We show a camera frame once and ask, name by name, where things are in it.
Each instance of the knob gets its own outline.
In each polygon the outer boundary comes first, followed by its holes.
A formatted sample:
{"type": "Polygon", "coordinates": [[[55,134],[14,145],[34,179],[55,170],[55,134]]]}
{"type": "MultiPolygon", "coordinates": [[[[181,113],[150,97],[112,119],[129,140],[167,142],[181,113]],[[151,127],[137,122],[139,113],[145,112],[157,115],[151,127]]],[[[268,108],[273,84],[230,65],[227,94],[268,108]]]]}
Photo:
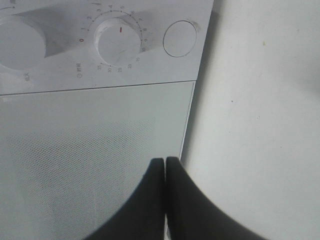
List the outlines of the knob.
{"type": "Polygon", "coordinates": [[[46,38],[32,20],[12,15],[0,19],[0,64],[12,70],[35,67],[46,55],[46,38]]]}
{"type": "Polygon", "coordinates": [[[139,54],[141,39],[129,23],[116,17],[103,21],[97,27],[94,47],[107,64],[124,66],[139,54]]]}

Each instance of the microwave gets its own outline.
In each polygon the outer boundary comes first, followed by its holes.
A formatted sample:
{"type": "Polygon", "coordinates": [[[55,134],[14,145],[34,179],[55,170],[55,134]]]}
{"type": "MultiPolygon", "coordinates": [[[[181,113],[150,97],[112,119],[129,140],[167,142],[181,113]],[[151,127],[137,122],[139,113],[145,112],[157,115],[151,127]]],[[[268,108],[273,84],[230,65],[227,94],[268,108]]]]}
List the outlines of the microwave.
{"type": "Polygon", "coordinates": [[[180,157],[213,0],[0,2],[1,240],[80,240],[180,157]]]}

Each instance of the round button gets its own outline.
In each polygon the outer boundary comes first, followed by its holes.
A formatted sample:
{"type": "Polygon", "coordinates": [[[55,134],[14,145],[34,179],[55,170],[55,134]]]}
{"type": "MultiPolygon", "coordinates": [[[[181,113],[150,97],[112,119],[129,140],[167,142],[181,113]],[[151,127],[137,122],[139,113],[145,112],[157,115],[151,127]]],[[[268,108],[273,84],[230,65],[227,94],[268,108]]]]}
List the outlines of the round button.
{"type": "Polygon", "coordinates": [[[194,48],[197,39],[195,27],[188,21],[177,21],[166,30],[163,47],[167,54],[180,58],[194,48]]]}

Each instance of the perforated mesh screen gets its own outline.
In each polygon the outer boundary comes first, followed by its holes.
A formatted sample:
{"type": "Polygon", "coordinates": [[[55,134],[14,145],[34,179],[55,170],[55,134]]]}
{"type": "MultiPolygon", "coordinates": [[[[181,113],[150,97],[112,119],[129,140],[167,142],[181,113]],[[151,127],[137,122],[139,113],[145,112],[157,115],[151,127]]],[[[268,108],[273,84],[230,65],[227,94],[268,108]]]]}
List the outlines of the perforated mesh screen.
{"type": "Polygon", "coordinates": [[[152,120],[108,122],[7,136],[5,171],[16,179],[25,213],[8,210],[1,239],[80,240],[97,229],[141,180],[153,127],[152,120]]]}

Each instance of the white wall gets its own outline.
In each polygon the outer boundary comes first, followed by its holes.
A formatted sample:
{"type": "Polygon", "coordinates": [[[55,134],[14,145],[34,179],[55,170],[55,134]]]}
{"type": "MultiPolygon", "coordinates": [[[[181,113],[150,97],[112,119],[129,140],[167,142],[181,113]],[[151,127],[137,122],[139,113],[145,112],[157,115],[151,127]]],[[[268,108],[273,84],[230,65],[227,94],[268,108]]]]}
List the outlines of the white wall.
{"type": "Polygon", "coordinates": [[[320,1],[215,0],[183,161],[271,240],[320,239],[320,1]]]}

